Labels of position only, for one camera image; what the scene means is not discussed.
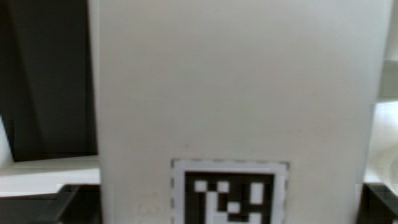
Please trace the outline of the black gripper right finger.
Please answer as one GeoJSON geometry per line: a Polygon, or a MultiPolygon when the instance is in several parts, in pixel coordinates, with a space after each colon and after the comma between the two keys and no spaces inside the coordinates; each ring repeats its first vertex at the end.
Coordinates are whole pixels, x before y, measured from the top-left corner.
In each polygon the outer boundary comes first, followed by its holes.
{"type": "Polygon", "coordinates": [[[362,186],[357,224],[398,224],[398,195],[380,183],[362,186]]]}

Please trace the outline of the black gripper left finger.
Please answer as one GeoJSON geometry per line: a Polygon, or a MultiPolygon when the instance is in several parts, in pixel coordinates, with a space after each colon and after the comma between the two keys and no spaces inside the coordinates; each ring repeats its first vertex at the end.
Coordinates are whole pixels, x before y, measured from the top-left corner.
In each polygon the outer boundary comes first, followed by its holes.
{"type": "Polygon", "coordinates": [[[102,224],[97,185],[63,185],[53,194],[0,197],[0,224],[102,224]]]}

